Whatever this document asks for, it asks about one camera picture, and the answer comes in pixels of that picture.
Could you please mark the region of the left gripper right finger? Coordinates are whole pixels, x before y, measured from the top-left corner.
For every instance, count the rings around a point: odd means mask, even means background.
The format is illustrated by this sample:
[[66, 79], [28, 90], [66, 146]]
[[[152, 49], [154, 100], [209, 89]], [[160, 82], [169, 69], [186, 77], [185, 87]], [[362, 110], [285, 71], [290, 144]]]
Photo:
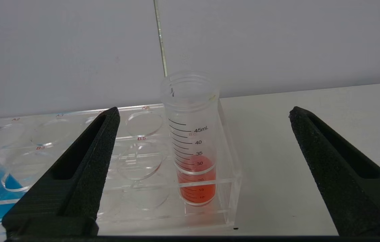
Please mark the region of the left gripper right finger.
[[314, 113], [295, 106], [291, 127], [340, 236], [380, 236], [380, 167]]

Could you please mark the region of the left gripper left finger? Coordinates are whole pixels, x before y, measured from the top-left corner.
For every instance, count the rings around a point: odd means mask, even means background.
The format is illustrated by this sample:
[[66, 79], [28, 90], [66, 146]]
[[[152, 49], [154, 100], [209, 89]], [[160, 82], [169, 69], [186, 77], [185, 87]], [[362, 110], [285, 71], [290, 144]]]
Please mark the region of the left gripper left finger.
[[97, 236], [119, 124], [117, 107], [95, 118], [5, 214], [7, 241], [90, 241]]

